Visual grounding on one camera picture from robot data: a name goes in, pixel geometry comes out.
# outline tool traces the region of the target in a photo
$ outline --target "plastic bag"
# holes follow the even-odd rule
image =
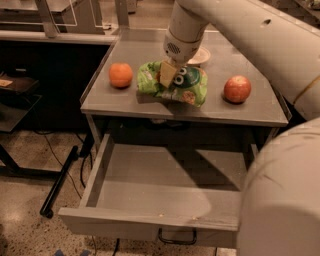
[[[138,90],[154,97],[186,102],[200,107],[207,94],[208,77],[205,71],[196,67],[183,67],[169,88],[160,81],[161,62],[148,62],[138,71]]]

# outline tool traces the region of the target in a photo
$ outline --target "red apple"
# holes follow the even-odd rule
[[[232,103],[242,103],[250,95],[251,83],[242,75],[233,76],[228,79],[224,86],[224,97]]]

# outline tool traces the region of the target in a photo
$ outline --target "floor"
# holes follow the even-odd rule
[[[40,135],[34,131],[21,130],[12,134],[0,134],[0,142],[21,167],[60,170],[59,162],[64,162],[72,146],[77,145],[81,148],[82,142],[79,137],[84,139],[85,136],[70,132]],[[0,176],[1,256],[84,256],[94,255],[95,251],[99,256],[112,255],[116,244],[114,239],[72,234],[57,214],[60,207],[76,208],[79,205],[78,193],[82,195],[84,191],[79,179],[82,161],[83,159],[79,158],[72,164],[70,176],[67,176],[53,206],[52,219],[42,217],[39,210],[53,182]],[[91,170],[89,158],[85,161],[83,170],[83,179],[86,181]],[[210,247],[120,240],[116,255],[214,256],[215,250]],[[236,251],[220,248],[217,255],[233,256],[236,255]]]

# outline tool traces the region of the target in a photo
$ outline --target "drawer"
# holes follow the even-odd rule
[[[77,234],[235,248],[252,148],[241,126],[113,129],[79,207],[59,215]]]

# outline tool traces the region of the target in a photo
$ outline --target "black cable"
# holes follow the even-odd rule
[[[112,256],[115,256],[116,253],[117,253],[117,251],[119,250],[119,244],[120,244],[120,239],[117,238],[117,242],[116,242],[116,245],[115,245],[115,247],[114,247],[114,251],[113,251]]]
[[[82,142],[82,144],[84,143],[84,140],[80,137],[80,135],[78,133],[75,133],[75,135],[77,136],[77,138]]]
[[[94,247],[93,256],[97,256],[97,245],[96,245],[96,241],[94,240],[94,237],[93,237],[93,236],[91,236],[91,238],[92,238],[93,247]]]
[[[87,157],[84,157],[82,159],[82,163],[81,163],[81,167],[80,167],[80,182],[81,182],[83,188],[86,188],[86,184],[83,181],[83,169],[84,169],[84,164],[86,162],[86,159],[87,159]]]
[[[22,96],[22,98],[23,98],[26,102],[28,102],[28,103],[30,104],[30,106],[32,106],[32,103],[29,101],[29,99],[28,99],[27,97]],[[42,125],[41,125],[40,119],[39,119],[39,117],[38,117],[37,111],[35,110],[35,108],[32,108],[32,110],[33,110],[33,112],[34,112],[34,115],[35,115],[35,117],[36,117],[36,120],[37,120],[37,123],[38,123],[38,126],[39,126],[40,130],[42,130]],[[45,133],[44,133],[44,134],[41,134],[41,136],[44,136],[44,138],[45,138],[45,140],[47,141],[47,144],[48,144],[48,146],[49,146],[49,148],[50,148],[50,151],[51,151],[52,155],[54,156],[54,158],[57,160],[57,162],[58,162],[58,163],[60,164],[60,166],[62,167],[63,164],[59,161],[57,155],[54,153],[54,151],[53,151],[53,149],[52,149],[52,146],[51,146],[51,143],[50,143],[48,137],[46,136],[46,134],[45,134]],[[69,171],[67,171],[67,174],[68,174],[68,176],[69,176],[70,179],[71,179],[71,182],[72,182],[72,185],[73,185],[75,191],[77,192],[79,198],[81,199],[82,197],[81,197],[81,195],[80,195],[80,193],[79,193],[79,191],[78,191],[78,189],[77,189],[77,187],[76,187],[76,184],[75,184],[72,176],[70,175]]]
[[[33,130],[34,133],[38,134],[38,135],[49,135],[49,134],[53,134],[54,131],[48,131],[48,132],[39,132],[36,130]]]

